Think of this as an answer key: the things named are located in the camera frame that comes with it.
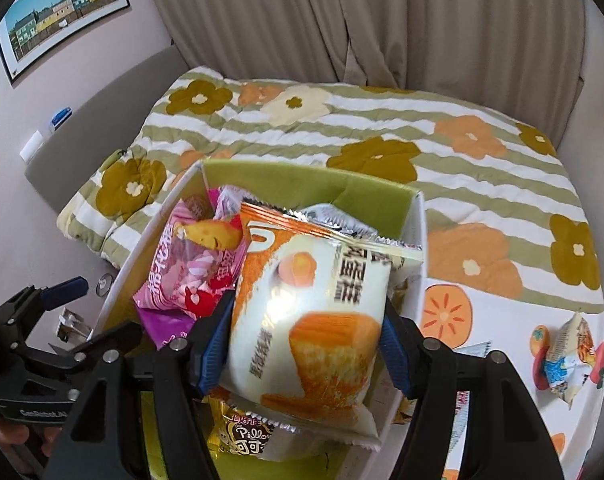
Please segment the person's left hand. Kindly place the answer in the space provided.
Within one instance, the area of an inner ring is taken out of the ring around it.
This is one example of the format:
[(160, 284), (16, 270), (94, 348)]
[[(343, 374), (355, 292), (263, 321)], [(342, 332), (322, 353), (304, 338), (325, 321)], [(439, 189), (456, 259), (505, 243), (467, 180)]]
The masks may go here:
[[(49, 457), (52, 455), (52, 448), (55, 440), (60, 435), (61, 427), (46, 427), (43, 430), (42, 453)], [(0, 419), (0, 448), (3, 451), (9, 450), (14, 445), (22, 445), (29, 439), (29, 428), (18, 422)]]

